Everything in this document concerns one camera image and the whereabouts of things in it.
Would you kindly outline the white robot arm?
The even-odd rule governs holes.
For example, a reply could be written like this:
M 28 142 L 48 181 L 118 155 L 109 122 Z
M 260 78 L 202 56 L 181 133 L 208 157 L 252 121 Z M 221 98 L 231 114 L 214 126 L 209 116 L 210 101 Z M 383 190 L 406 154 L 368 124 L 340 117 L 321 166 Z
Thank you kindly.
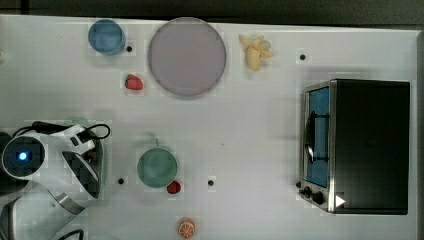
M 1 210 L 2 240 L 51 240 L 100 195 L 103 146 L 80 125 L 39 130 L 13 137 L 1 167 L 31 184 Z

